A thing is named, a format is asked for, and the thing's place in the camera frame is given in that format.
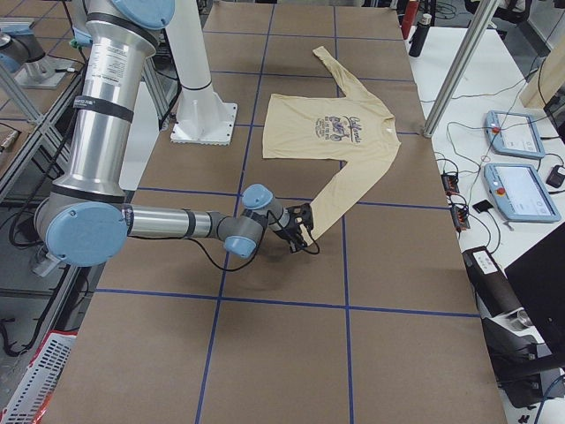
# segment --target silver robot arm segment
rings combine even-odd
[[[153,15],[117,0],[92,0],[87,29],[92,51],[81,96],[67,172],[53,182],[37,209],[35,227],[51,256],[76,266],[103,263],[128,236],[212,238],[248,258],[270,227],[290,250],[305,250],[301,228],[313,228],[308,205],[285,209],[267,188],[244,192],[239,217],[219,212],[124,205],[118,181],[145,60],[155,53],[158,30],[174,12],[174,0],[154,2]]]

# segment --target metal pole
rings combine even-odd
[[[426,124],[422,131],[424,137],[431,138],[440,123],[441,117],[451,100],[451,96],[456,91],[459,80],[463,77],[465,69],[471,61],[471,57],[480,43],[483,33],[491,21],[497,6],[497,0],[482,0],[478,5],[471,26],[469,26],[469,29],[467,29],[465,33],[465,37],[457,51],[456,58],[449,68],[448,75],[445,77],[432,110],[430,110],[430,114],[427,117]]]
[[[26,93],[19,87],[16,80],[0,63],[0,87],[6,94],[18,105],[19,109],[26,115],[31,122],[39,124],[41,122],[41,112],[35,107],[34,103],[29,100]]]

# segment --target black device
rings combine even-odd
[[[469,280],[491,316],[522,307],[509,281],[485,246],[465,250],[463,262]]]
[[[565,367],[565,223],[506,268],[512,289]]]
[[[546,184],[554,188],[559,188],[563,184],[563,181],[565,181],[565,167],[561,165],[555,165],[551,169],[551,172],[549,172]]]
[[[408,54],[412,57],[420,56],[422,49],[424,48],[424,43],[426,42],[427,33],[430,30],[430,25],[432,24],[432,15],[429,13],[424,13],[422,19],[416,25],[416,31],[412,36],[410,41],[411,47]]]
[[[504,386],[510,402],[516,407],[538,402],[544,388],[565,368],[565,223],[543,238],[537,245],[520,256],[506,269],[508,283],[524,307],[533,325],[544,338],[548,350],[515,352],[505,362],[495,366],[499,382]],[[538,390],[531,391],[531,383]],[[520,386],[530,384],[530,393]],[[563,387],[552,390],[552,397],[562,396]]]
[[[493,204],[487,200],[480,201],[473,205],[473,209],[475,209],[479,213],[486,212],[488,209],[492,208],[494,208]]]

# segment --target blue tape line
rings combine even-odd
[[[480,317],[480,315],[478,314],[468,314],[465,312],[426,311],[420,309],[400,309],[394,307],[363,307],[363,306],[355,306],[355,305],[345,306],[345,305],[335,305],[331,303],[296,302],[292,300],[234,298],[234,297],[224,297],[224,296],[211,296],[206,294],[178,293],[173,291],[144,291],[144,290],[112,289],[109,287],[98,287],[96,289],[96,292],[127,294],[133,296],[155,296],[155,297],[180,298],[180,299],[221,300],[225,302],[259,303],[264,305],[280,305],[286,307],[315,307],[322,309],[343,309],[343,310],[349,309],[353,311],[381,312],[388,314],[454,316],[454,317],[462,317],[462,318]]]
[[[267,33],[247,33],[245,31],[216,31],[216,30],[204,30],[205,34],[231,34],[231,35],[267,35]],[[403,42],[403,39],[399,38],[382,38],[382,37],[345,37],[334,35],[311,35],[311,34],[269,34],[272,37],[294,37],[294,38],[337,38],[340,40],[363,40],[363,41],[375,41],[375,42]]]
[[[358,201],[358,205],[364,206],[385,206],[391,208],[414,208],[414,209],[434,209],[434,210],[449,210],[447,206],[427,206],[427,205],[407,205],[402,203],[379,203],[374,201]]]
[[[352,311],[383,312],[391,314],[409,315],[431,315],[431,316],[453,316],[457,318],[480,318],[479,314],[468,314],[465,312],[442,312],[442,311],[421,311],[417,309],[396,309],[391,307],[350,307]]]
[[[339,53],[337,48],[337,16],[335,14],[335,6],[333,6],[333,9],[334,9],[334,50],[335,50],[335,60],[338,60]],[[335,97],[340,97],[339,84],[337,84],[337,81],[335,82]]]
[[[182,193],[182,194],[204,194],[211,196],[225,196],[225,197],[241,197],[241,190],[238,193],[222,193],[222,192],[207,192],[200,190],[184,190],[180,188],[160,188],[160,187],[138,187],[142,192],[165,192],[165,193]],[[308,197],[278,197],[282,201],[312,201]],[[447,206],[427,206],[427,205],[409,205],[402,203],[383,203],[377,201],[358,201],[356,204],[363,206],[382,206],[387,208],[415,208],[415,209],[433,209],[433,210],[449,210]]]
[[[350,424],[355,423],[355,404],[353,402],[353,359],[351,354],[351,324],[350,324],[350,279],[349,262],[347,259],[347,227],[345,216],[342,216],[342,251],[343,251],[343,294],[345,297],[345,339],[347,341],[347,377],[350,399]]]
[[[212,348],[214,347],[215,331],[218,325],[218,318],[220,316],[221,304],[222,302],[218,300],[215,305],[214,321],[212,323],[212,331],[210,333],[210,342],[208,343],[208,350],[206,354],[206,365],[204,366],[202,383],[200,384],[200,396],[198,398],[198,407],[196,409],[196,417],[194,418],[194,424],[199,424],[200,416],[202,415],[202,406],[204,405],[204,393],[206,392],[206,383],[208,379],[208,372],[210,370],[210,361],[212,359]]]
[[[265,48],[263,49],[263,58],[261,59],[261,68],[260,68],[260,73],[263,72],[264,66],[265,66],[265,57],[267,55],[267,46],[268,46],[268,34],[271,32],[271,26],[273,24],[273,16],[275,15],[275,6],[273,5],[273,8],[271,9],[271,17],[268,21],[268,31],[267,31],[267,37],[265,40]],[[255,102],[253,105],[253,112],[252,112],[252,118],[251,118],[251,124],[253,124],[254,120],[255,120],[255,112],[257,110],[257,103],[259,101],[259,91],[260,91],[260,85],[261,85],[261,75],[259,76],[259,79],[257,81],[257,93],[255,94]],[[251,144],[251,137],[252,137],[252,131],[249,132],[249,134],[247,135],[247,144],[245,146],[245,154],[244,154],[244,161],[242,163],[242,169],[241,169],[241,177],[239,178],[239,186],[237,189],[237,197],[239,198],[239,196],[241,196],[241,189],[244,183],[244,176],[245,176],[245,166],[247,164],[247,157],[249,155],[249,146]],[[234,207],[234,216],[237,215],[237,209],[239,207],[239,199],[236,199],[236,205]],[[227,268],[228,263],[230,261],[230,254],[226,254],[225,257],[225,261],[224,261],[224,267]],[[206,365],[204,368],[204,375],[202,376],[202,384],[200,385],[200,396],[199,396],[199,400],[198,400],[198,409],[196,411],[196,417],[194,419],[194,423],[195,424],[200,424],[200,417],[202,414],[202,405],[204,404],[204,396],[206,394],[206,383],[207,383],[207,378],[208,378],[208,371],[210,368],[210,362],[212,360],[212,350],[214,348],[214,341],[215,341],[215,332],[218,326],[218,320],[219,320],[219,316],[220,316],[220,307],[222,305],[222,294],[223,294],[223,287],[225,285],[225,281],[226,281],[226,271],[222,272],[222,282],[220,283],[220,291],[218,292],[218,300],[216,303],[216,309],[215,309],[215,315],[214,315],[214,322],[212,324],[212,333],[210,334],[210,343],[208,345],[208,351],[207,351],[207,357],[206,357]]]
[[[11,11],[9,11],[8,13],[6,13],[6,16],[10,16],[16,9],[18,9],[26,0],[21,0],[21,2],[18,3],[17,6],[15,6]]]
[[[285,307],[317,307],[322,309],[345,309],[343,305],[332,305],[327,303],[313,303],[313,302],[295,302],[291,300],[271,300],[271,299],[250,299],[250,298],[232,298],[223,297],[222,300],[228,302],[239,303],[257,303],[263,305],[280,305]]]
[[[183,193],[183,194],[206,194],[213,196],[237,197],[235,193],[207,192],[201,190],[183,190],[180,188],[159,188],[159,187],[138,187],[142,192],[165,192],[165,193]]]
[[[208,296],[205,294],[174,293],[174,292],[166,292],[166,291],[143,291],[143,290],[110,289],[105,287],[99,287],[96,289],[96,292],[115,293],[115,294],[135,294],[138,296],[156,296],[162,298],[218,300],[216,296]]]
[[[270,72],[239,72],[239,71],[210,71],[211,73],[230,73],[235,75],[263,75],[266,77],[289,77],[289,78],[325,78],[332,80],[334,77],[331,75],[302,75],[292,73],[270,73]],[[396,79],[396,78],[371,78],[371,77],[358,77],[360,81],[384,81],[384,82],[407,82],[415,84],[413,79]]]

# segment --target power adapter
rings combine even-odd
[[[551,172],[549,172],[549,176],[547,177],[546,184],[548,186],[559,188],[563,184],[565,180],[565,167],[562,165],[555,165]]]

